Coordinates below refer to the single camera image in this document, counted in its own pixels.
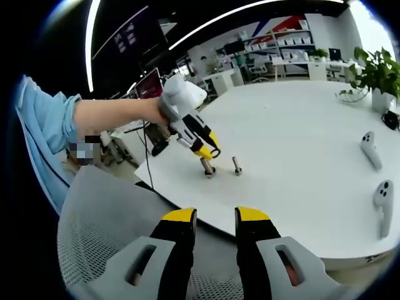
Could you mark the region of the person's left hand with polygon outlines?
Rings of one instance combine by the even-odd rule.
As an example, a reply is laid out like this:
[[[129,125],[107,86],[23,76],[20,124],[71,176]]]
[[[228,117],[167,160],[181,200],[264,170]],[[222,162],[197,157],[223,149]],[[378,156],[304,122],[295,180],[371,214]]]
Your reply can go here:
[[[141,117],[153,124],[169,124],[168,117],[161,111],[159,106],[159,98],[149,98],[141,100]]]

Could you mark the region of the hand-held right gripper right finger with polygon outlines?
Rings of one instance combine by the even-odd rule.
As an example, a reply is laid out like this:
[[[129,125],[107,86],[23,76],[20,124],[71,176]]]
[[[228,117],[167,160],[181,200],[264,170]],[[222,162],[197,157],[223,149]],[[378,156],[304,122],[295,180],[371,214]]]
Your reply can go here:
[[[235,208],[237,265],[245,299],[352,299],[323,261],[292,237],[282,237],[260,210]]]

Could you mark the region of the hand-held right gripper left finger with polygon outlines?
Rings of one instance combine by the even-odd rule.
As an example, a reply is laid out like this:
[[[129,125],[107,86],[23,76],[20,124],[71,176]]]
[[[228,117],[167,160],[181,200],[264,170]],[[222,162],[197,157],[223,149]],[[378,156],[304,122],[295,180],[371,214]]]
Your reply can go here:
[[[194,262],[197,210],[164,215],[110,258],[98,278],[73,287],[74,299],[185,299]]]

